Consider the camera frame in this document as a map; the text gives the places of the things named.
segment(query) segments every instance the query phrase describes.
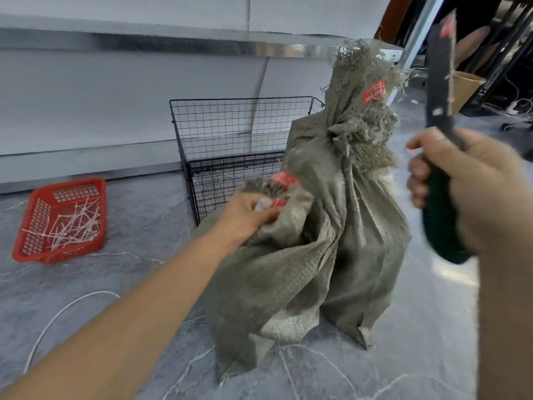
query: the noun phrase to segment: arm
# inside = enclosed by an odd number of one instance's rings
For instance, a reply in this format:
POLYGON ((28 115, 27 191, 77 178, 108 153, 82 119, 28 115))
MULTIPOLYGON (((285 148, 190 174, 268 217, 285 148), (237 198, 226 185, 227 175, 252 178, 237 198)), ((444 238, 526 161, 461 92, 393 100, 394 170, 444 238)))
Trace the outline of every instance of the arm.
POLYGON ((110 305, 12 384, 2 400, 131 399, 218 264, 279 208, 253 212, 257 194, 237 194, 209 232, 110 305))
MULTIPOLYGON (((450 175, 459 235, 479 257, 479 366, 482 400, 533 398, 533 192, 521 158, 489 137, 458 129, 465 152, 435 129, 407 145, 450 175)), ((429 167, 411 160, 413 204, 422 208, 429 167)))

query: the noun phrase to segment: gray marble floor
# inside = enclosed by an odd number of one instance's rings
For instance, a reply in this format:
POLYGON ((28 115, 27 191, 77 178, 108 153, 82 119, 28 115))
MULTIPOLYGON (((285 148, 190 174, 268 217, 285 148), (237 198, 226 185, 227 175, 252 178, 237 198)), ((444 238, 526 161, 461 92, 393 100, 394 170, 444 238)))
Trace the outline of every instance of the gray marble floor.
MULTIPOLYGON (((439 260, 421 234, 419 213, 404 188, 409 154, 403 146, 423 127, 423 93, 409 89, 396 103, 401 126, 390 141, 398 156, 396 194, 413 240, 391 307, 364 351, 323 320, 300 344, 280 344, 252 372, 219 387, 214 347, 202 300, 190 312, 137 399, 462 400, 476 390, 475 262, 439 260)), ((504 118, 459 118, 459 124, 531 147, 529 133, 498 134, 504 118)), ((533 174, 531 165, 528 171, 533 174)), ((186 242, 193 229, 183 177, 166 173, 108 183, 108 242, 99 253, 54 266, 19 264, 11 248, 27 193, 0 197, 0 390, 21 376, 37 336, 56 312, 88 292, 124 293, 186 242)), ((36 360, 69 337, 114 298, 93 296, 55 322, 36 360)))

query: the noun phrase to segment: hand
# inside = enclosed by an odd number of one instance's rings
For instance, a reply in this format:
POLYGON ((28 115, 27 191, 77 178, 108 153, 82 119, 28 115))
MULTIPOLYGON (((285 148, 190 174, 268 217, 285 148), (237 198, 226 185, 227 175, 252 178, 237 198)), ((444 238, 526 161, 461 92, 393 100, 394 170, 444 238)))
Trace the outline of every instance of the hand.
POLYGON ((230 252, 248 240, 264 223, 277 220, 280 207, 270 207, 260 212, 254 212, 255 204, 262 198, 261 194, 247 194, 238 192, 226 203, 224 211, 211 229, 218 233, 218 237, 227 240, 230 252))
MULTIPOLYGON (((479 255, 512 239, 530 241, 533 194, 520 156, 490 137, 468 129, 455 132, 465 141, 466 151, 460 151, 436 128, 418 132, 407 148, 422 148, 424 156, 451 177, 450 195, 465 246, 479 255)), ((411 201, 423 208, 429 193, 424 181, 430 168, 420 155, 410 161, 409 171, 411 201)))

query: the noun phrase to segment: forearm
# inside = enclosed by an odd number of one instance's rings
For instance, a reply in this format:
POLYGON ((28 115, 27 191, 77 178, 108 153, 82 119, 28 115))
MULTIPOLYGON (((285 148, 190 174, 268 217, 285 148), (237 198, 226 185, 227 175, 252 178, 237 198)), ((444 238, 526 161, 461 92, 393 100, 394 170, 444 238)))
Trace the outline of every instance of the forearm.
POLYGON ((480 255, 478 399, 533 393, 531 232, 480 255))
POLYGON ((50 352, 2 400, 134 398, 232 249, 217 230, 200 237, 50 352))

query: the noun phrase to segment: black wire grid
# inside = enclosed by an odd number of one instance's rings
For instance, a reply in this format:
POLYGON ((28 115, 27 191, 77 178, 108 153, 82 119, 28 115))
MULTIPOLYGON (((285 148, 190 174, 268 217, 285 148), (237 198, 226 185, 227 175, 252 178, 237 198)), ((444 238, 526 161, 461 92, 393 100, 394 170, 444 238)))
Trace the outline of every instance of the black wire grid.
POLYGON ((170 100, 196 224, 241 181, 279 172, 291 121, 323 107, 311 96, 170 100))

